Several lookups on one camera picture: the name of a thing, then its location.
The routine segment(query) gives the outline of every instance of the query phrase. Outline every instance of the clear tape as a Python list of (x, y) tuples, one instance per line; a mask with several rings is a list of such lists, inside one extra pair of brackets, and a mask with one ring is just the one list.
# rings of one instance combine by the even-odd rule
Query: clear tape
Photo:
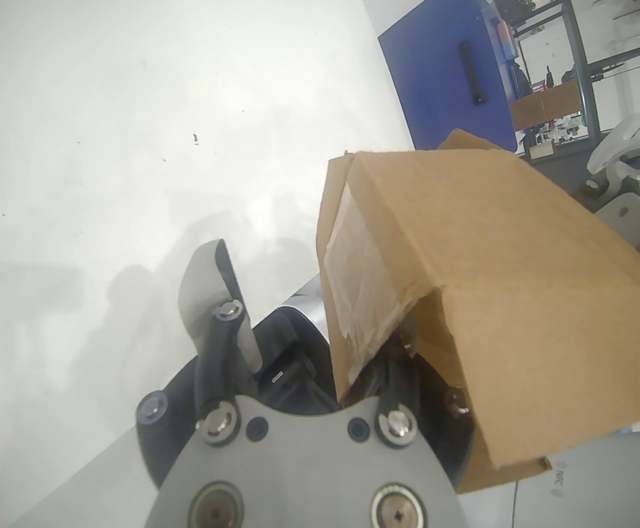
[(344, 187), (324, 256), (353, 384), (410, 307), (403, 306), (351, 190)]

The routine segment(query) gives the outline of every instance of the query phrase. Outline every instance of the gray metal plate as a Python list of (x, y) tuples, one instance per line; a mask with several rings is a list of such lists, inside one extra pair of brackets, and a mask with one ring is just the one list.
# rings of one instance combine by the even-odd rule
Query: gray metal plate
[[(213, 481), (235, 485), (244, 500), (245, 528), (369, 527), (376, 492), (389, 483), (413, 490), (430, 528), (466, 526), (454, 490), (425, 439), (405, 449), (383, 444), (374, 431), (378, 398), (317, 417), (286, 415), (239, 396), (243, 426), (224, 447), (194, 435), (169, 473), (148, 518), (148, 528), (187, 526), (196, 494)], [(269, 422), (269, 433), (250, 442), (251, 418)], [(353, 417), (371, 427), (358, 444), (347, 433)]]

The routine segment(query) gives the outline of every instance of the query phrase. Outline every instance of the small cardboard box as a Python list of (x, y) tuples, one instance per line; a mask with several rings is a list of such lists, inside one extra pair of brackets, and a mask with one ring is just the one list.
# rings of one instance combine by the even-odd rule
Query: small cardboard box
[(517, 156), (440, 149), (331, 160), (317, 254), (338, 397), (411, 313), (470, 401), (470, 491), (640, 419), (640, 255)]
[(578, 81), (568, 81), (548, 90), (530, 93), (512, 102), (513, 128), (522, 130), (582, 109)]

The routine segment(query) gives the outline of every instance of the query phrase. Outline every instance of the screw hole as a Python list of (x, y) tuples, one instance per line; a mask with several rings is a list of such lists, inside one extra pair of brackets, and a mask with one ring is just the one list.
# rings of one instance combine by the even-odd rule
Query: screw hole
[(347, 432), (354, 442), (361, 444), (369, 438), (371, 428), (362, 418), (352, 418), (347, 425)]
[(269, 432), (269, 423), (261, 416), (249, 420), (246, 425), (246, 437), (252, 442), (260, 442)]

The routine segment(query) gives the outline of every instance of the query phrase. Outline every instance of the white wall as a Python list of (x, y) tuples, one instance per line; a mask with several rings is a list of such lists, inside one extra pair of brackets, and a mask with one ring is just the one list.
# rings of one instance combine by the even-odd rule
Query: white wall
[(6, 525), (192, 357), (200, 243), (257, 322), (317, 272), (327, 160), (412, 143), (360, 0), (4, 0), (0, 71)]
[(382, 35), (422, 0), (362, 0), (376, 35)]

